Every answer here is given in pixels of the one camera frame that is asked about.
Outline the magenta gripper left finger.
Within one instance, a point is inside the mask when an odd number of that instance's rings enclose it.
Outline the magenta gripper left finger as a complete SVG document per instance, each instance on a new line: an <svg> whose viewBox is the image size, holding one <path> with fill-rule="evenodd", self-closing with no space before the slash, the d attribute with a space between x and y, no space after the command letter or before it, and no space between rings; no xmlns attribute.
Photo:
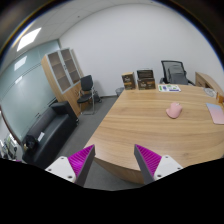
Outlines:
<svg viewBox="0 0 224 224"><path fill-rule="evenodd" d="M95 145L90 145L69 157L60 156L46 168L46 171L79 186L84 186L94 157Z"/></svg>

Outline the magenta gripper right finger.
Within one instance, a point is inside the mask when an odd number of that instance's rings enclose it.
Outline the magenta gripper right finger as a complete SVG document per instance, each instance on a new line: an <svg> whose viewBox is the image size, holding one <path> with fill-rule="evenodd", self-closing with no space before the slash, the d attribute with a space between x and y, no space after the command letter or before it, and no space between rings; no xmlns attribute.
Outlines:
<svg viewBox="0 0 224 224"><path fill-rule="evenodd" d="M171 156L161 156L143 146L134 145L134 155L145 184L152 183L182 169Z"/></svg>

